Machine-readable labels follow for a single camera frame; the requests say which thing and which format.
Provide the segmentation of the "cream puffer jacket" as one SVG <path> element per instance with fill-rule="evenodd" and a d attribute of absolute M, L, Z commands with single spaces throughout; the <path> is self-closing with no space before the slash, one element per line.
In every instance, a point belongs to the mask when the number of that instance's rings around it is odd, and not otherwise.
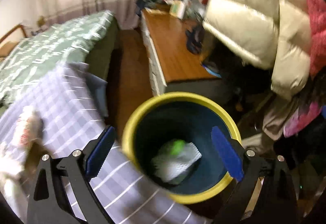
<path fill-rule="evenodd" d="M 271 90 L 284 99 L 308 81 L 307 0 L 208 0 L 203 26 L 244 62 L 272 70 Z"/>

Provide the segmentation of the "wooden bed headboard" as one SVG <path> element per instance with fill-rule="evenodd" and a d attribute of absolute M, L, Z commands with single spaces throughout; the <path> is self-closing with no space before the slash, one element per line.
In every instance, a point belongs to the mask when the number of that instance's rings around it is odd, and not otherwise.
<path fill-rule="evenodd" d="M 27 37 L 25 27 L 18 24 L 1 37 L 0 44 L 3 46 L 7 42 L 21 42 Z"/>

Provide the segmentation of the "green framed picture box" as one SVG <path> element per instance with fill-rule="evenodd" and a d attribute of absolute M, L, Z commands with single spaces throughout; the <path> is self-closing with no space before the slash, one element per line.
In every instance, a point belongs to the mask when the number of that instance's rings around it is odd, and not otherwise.
<path fill-rule="evenodd" d="M 181 0 L 173 0 L 171 2 L 169 14 L 180 20 L 183 19 L 185 15 L 186 5 Z"/>

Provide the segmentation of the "wooden top white dresser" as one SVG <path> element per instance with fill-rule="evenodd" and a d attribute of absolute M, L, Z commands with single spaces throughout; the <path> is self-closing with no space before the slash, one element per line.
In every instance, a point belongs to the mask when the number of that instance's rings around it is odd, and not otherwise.
<path fill-rule="evenodd" d="M 168 13 L 141 13 L 141 34 L 149 60 L 152 93 L 191 92 L 212 100 L 219 81 L 201 65 L 198 55 L 187 50 L 185 31 L 193 21 L 181 21 Z"/>

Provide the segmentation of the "white trash in bin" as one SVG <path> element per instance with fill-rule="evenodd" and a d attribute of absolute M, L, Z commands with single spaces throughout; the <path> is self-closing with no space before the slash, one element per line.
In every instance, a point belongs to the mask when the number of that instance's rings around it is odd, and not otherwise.
<path fill-rule="evenodd" d="M 154 175 L 163 183 L 179 185 L 201 158 L 202 154 L 192 142 L 170 141 L 152 159 Z"/>

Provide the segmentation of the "yellow rimmed dark trash bin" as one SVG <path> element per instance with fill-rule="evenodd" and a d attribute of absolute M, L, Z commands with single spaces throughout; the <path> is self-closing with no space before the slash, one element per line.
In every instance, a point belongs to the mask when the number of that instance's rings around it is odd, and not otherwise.
<path fill-rule="evenodd" d="M 122 150 L 180 204 L 204 202 L 244 179 L 240 132 L 212 100 L 193 93 L 153 97 L 130 116 Z"/>

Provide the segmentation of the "green plaid bed duvet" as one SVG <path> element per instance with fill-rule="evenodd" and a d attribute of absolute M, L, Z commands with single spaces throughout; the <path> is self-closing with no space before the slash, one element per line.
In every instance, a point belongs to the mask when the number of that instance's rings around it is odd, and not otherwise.
<path fill-rule="evenodd" d="M 106 79 L 118 30 L 113 13 L 105 10 L 22 39 L 1 61 L 1 106 L 8 108 L 58 64 L 86 63 L 91 74 Z"/>

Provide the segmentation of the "black bag on dresser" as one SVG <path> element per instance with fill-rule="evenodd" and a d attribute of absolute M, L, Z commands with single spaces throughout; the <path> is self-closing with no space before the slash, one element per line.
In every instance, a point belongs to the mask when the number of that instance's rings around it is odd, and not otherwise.
<path fill-rule="evenodd" d="M 191 30 L 185 31 L 187 42 L 186 47 L 194 55 L 199 55 L 202 51 L 202 42 L 204 39 L 204 28 L 202 24 L 197 24 Z"/>

